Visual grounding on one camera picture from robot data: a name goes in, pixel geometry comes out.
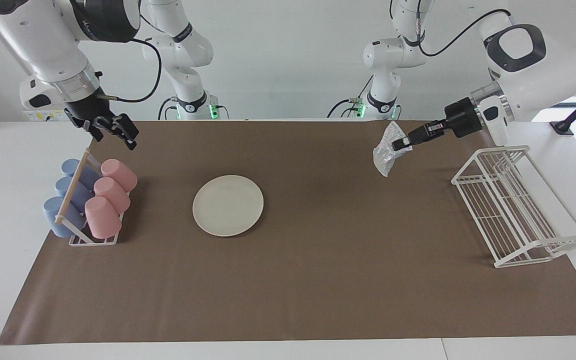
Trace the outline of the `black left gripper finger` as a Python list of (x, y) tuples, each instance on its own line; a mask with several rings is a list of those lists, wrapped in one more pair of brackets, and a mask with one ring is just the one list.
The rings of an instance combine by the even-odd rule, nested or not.
[(445, 120), (434, 120), (421, 125), (408, 133), (409, 141), (432, 141), (445, 135)]
[(425, 142), (433, 141), (441, 137), (441, 133), (413, 133), (410, 132), (407, 137), (403, 137), (401, 139), (397, 139), (393, 142), (393, 150), (399, 151), (404, 150), (406, 148), (421, 145)]

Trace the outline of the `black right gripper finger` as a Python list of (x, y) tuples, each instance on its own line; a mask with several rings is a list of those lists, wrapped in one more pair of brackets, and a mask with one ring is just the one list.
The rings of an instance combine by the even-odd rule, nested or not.
[(78, 127), (88, 132), (97, 142), (102, 141), (104, 137), (102, 131), (94, 125), (94, 121), (79, 120)]
[(98, 116), (95, 127), (121, 139), (128, 150), (135, 150), (137, 147), (138, 128), (128, 114)]

